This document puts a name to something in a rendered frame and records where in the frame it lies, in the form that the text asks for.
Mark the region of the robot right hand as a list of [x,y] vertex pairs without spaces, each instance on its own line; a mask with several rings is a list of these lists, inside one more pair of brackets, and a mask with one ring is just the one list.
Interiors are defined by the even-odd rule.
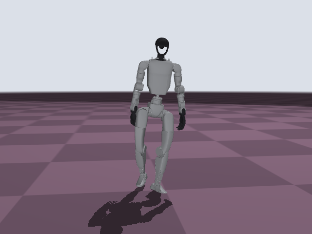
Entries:
[[130,116],[131,124],[134,126],[136,122],[136,111],[137,111],[137,106],[134,107],[134,111],[131,110],[131,116]]

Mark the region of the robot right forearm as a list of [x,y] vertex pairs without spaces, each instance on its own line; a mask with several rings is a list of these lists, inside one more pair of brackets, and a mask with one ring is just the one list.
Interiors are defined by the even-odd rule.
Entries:
[[132,111],[134,111],[134,107],[135,106],[138,107],[139,97],[140,97],[140,94],[141,94],[139,91],[136,91],[136,87],[137,87],[137,83],[135,83],[135,86],[134,86],[133,97],[132,97],[131,106],[130,106],[130,109]]

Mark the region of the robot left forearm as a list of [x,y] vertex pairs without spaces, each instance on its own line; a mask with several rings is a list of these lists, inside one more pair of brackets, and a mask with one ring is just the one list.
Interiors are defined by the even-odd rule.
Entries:
[[183,93],[180,93],[180,94],[177,94],[177,100],[178,100],[178,111],[179,113],[182,113],[182,109],[184,108],[185,109],[185,112],[186,112],[186,108],[185,108],[185,100],[184,100],[184,92]]

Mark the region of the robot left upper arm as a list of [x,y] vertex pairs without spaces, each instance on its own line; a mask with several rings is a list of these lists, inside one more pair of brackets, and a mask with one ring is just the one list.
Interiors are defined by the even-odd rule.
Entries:
[[182,75],[181,75],[181,66],[176,63],[173,64],[173,72],[174,74],[174,81],[175,81],[175,92],[176,93],[183,93],[184,92],[184,86],[181,85],[182,82]]

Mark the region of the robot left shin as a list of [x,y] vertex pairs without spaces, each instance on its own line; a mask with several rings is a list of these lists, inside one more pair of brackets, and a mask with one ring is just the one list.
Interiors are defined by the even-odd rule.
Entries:
[[165,153],[164,157],[156,157],[155,159],[155,170],[156,170],[155,185],[156,186],[161,184],[161,180],[166,169],[167,161],[168,161],[168,152]]

